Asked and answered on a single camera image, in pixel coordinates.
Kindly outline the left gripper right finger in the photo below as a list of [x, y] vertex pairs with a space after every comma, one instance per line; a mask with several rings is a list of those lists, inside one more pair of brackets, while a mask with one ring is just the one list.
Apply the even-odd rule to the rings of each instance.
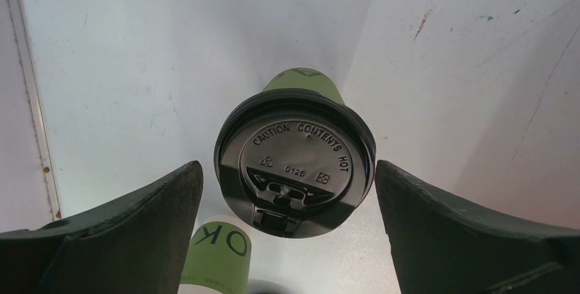
[[375, 188], [402, 293], [578, 293], [579, 231], [514, 217], [389, 161]]

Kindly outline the green paper coffee cup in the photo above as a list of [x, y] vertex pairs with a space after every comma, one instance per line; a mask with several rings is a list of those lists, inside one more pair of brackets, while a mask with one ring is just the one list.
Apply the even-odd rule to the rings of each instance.
[[341, 93], [334, 81], [324, 73], [314, 68], [290, 68], [277, 74], [263, 88], [263, 92], [280, 89], [303, 89], [321, 94], [322, 96], [345, 105]]

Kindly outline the black coffee cup lid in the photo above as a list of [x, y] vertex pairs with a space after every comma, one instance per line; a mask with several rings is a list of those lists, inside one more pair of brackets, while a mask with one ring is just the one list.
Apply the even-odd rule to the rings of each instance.
[[376, 143], [362, 118], [318, 92], [260, 92], [225, 119], [214, 168], [231, 211], [258, 231], [305, 239], [338, 228], [373, 183]]

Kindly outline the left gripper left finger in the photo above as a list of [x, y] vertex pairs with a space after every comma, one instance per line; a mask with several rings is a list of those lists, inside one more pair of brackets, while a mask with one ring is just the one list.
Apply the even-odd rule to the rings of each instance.
[[176, 293], [203, 189], [190, 161], [37, 230], [1, 234], [2, 293]]

